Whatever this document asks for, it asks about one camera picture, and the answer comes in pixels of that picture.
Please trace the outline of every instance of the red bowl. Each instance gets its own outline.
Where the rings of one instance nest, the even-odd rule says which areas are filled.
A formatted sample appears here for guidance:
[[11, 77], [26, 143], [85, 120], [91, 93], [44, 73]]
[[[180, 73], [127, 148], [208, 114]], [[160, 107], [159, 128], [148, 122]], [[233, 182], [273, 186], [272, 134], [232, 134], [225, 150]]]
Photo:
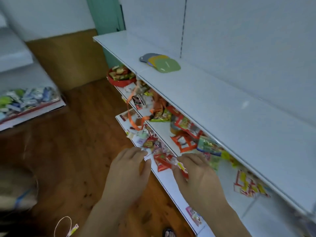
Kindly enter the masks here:
[[109, 80], [109, 83], [111, 83], [113, 86], [125, 87], [125, 86], [128, 86], [130, 83], [136, 82], [136, 77], [129, 80], [113, 80], [113, 78], [109, 75], [110, 72], [112, 72], [112, 68], [108, 71], [106, 77]]

